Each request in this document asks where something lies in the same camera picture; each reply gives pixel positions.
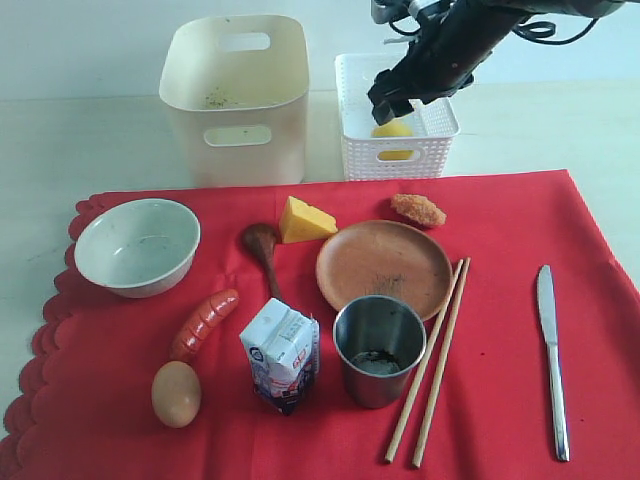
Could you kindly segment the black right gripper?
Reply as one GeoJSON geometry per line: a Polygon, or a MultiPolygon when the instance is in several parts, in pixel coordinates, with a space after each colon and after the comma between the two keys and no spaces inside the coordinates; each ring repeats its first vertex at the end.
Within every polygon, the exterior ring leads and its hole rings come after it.
{"type": "Polygon", "coordinates": [[[490,1],[455,1],[437,24],[421,29],[396,66],[376,76],[367,93],[375,122],[410,115],[410,99],[429,103],[456,93],[524,17],[522,10],[490,1]]]}

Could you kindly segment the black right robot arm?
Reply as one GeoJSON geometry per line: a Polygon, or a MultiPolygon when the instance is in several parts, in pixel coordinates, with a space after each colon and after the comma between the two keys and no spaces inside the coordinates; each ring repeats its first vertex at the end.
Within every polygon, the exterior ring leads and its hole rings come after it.
{"type": "Polygon", "coordinates": [[[451,97],[473,83],[473,71],[507,35],[550,45],[555,28],[530,23],[534,15],[564,14],[589,18],[583,32],[566,39],[571,43],[589,32],[597,20],[619,10],[621,1],[373,1],[376,24],[413,18],[419,28],[397,30],[408,42],[405,56],[392,68],[379,72],[368,98],[372,116],[384,125],[413,112],[411,102],[427,105],[451,97]]]}

